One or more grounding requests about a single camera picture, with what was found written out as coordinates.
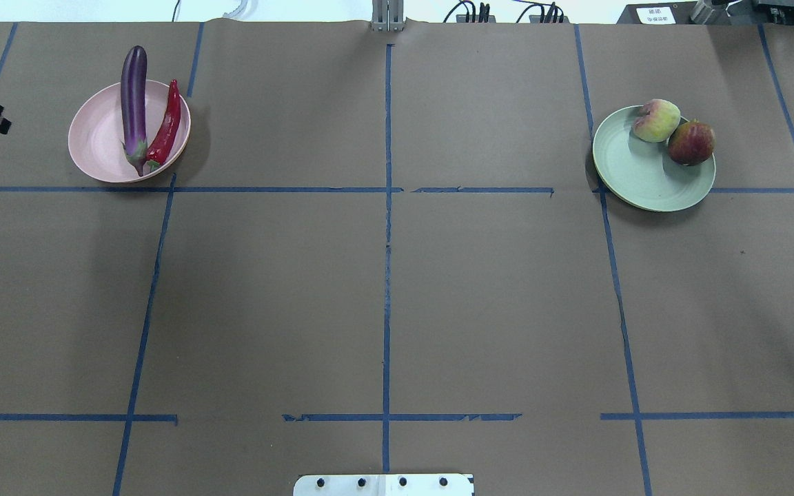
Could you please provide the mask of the purple eggplant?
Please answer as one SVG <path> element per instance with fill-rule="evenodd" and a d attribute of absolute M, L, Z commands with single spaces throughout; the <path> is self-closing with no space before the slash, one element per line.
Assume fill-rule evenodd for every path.
<path fill-rule="evenodd" d="M 145 126 L 146 65 L 145 48 L 130 48 L 123 62 L 120 80 L 123 153 L 139 176 L 144 176 L 148 147 Z"/>

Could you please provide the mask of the yellow pink peach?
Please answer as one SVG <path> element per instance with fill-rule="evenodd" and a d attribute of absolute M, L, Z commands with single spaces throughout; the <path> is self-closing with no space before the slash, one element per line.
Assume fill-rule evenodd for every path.
<path fill-rule="evenodd" d="M 638 139 L 649 143 L 662 143 L 678 128 L 681 122 L 680 108 L 671 101 L 652 99 L 639 109 L 631 126 Z"/>

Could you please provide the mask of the red chili pepper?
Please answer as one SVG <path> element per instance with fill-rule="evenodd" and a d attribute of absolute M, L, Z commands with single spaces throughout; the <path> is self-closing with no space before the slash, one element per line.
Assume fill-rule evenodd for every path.
<path fill-rule="evenodd" d="M 168 157 L 170 157 L 182 120 L 181 101 L 179 82 L 173 79 L 168 85 L 167 106 L 165 107 L 163 121 L 161 121 L 158 132 L 146 151 L 146 163 L 144 166 L 148 167 L 149 173 L 155 172 L 155 170 L 164 166 Z"/>

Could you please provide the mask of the pink plate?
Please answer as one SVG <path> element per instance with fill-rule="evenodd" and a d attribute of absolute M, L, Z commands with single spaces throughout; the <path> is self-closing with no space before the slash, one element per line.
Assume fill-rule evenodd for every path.
<path fill-rule="evenodd" d="M 185 95 L 181 97 L 181 122 L 170 156 L 154 172 L 139 176 L 123 153 L 121 84 L 116 82 L 92 95 L 70 123 L 68 148 L 73 163 L 90 178 L 104 183 L 137 183 L 154 178 L 176 163 L 185 150 L 192 117 Z"/>

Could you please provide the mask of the green plate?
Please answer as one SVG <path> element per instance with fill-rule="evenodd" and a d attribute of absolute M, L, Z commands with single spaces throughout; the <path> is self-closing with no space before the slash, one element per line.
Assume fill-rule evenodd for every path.
<path fill-rule="evenodd" d="M 714 186 L 715 157 L 694 166 L 675 163 L 665 143 L 649 143 L 631 132 L 640 109 L 631 105 L 612 112 L 593 133 L 598 176 L 612 194 L 643 210 L 681 211 L 699 204 Z"/>

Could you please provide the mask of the white label card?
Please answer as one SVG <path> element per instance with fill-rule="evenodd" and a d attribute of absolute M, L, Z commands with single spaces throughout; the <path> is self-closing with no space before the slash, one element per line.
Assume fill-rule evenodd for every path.
<path fill-rule="evenodd" d="M 637 7 L 635 13 L 642 25 L 675 25 L 675 15 L 671 6 Z"/>

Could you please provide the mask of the aluminium frame post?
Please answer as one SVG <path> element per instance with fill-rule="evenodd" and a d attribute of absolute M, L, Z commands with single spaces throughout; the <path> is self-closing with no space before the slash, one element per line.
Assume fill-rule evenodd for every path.
<path fill-rule="evenodd" d="M 405 29 L 405 1 L 372 0 L 371 8 L 373 32 L 401 32 Z"/>

